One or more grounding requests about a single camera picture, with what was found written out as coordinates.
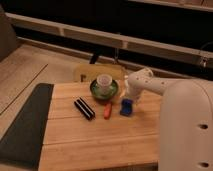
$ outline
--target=teacup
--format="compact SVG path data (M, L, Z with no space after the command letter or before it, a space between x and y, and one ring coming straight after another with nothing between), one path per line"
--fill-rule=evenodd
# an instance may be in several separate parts
M112 84L112 76L109 74L101 74L97 77L97 86L101 95L106 95L110 91L110 85Z

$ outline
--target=black mat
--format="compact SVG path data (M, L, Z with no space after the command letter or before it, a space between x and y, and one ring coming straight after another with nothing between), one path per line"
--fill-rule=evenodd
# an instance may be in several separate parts
M0 141L0 162L38 168L53 85L38 84Z

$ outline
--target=desk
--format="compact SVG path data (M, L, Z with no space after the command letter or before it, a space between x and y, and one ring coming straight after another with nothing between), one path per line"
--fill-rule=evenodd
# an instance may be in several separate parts
M113 99L111 118L103 118L104 105L95 101L89 82L54 85L39 171L95 170L158 162L158 117L161 97L148 91L134 105L131 117L120 111L120 93ZM95 111L86 120L73 102L82 97Z

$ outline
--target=green saucer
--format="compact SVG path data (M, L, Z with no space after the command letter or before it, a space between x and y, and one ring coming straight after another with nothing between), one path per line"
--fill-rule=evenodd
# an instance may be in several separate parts
M109 92L107 94L101 94L99 87L97 85L97 81L94 80L90 84L90 91L94 98L99 100L109 100L118 92L118 84L115 80L112 80L112 84L109 87Z

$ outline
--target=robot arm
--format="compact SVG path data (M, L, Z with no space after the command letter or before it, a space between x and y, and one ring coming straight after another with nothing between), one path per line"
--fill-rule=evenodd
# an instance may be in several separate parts
M143 89L163 95L165 90L177 81L182 79L158 78L154 77L149 68L130 74L125 80L126 94L125 97L135 100L140 96Z
M167 79L150 69L126 79L125 98L139 98L143 89L163 96L159 126L159 171L213 170L213 83Z

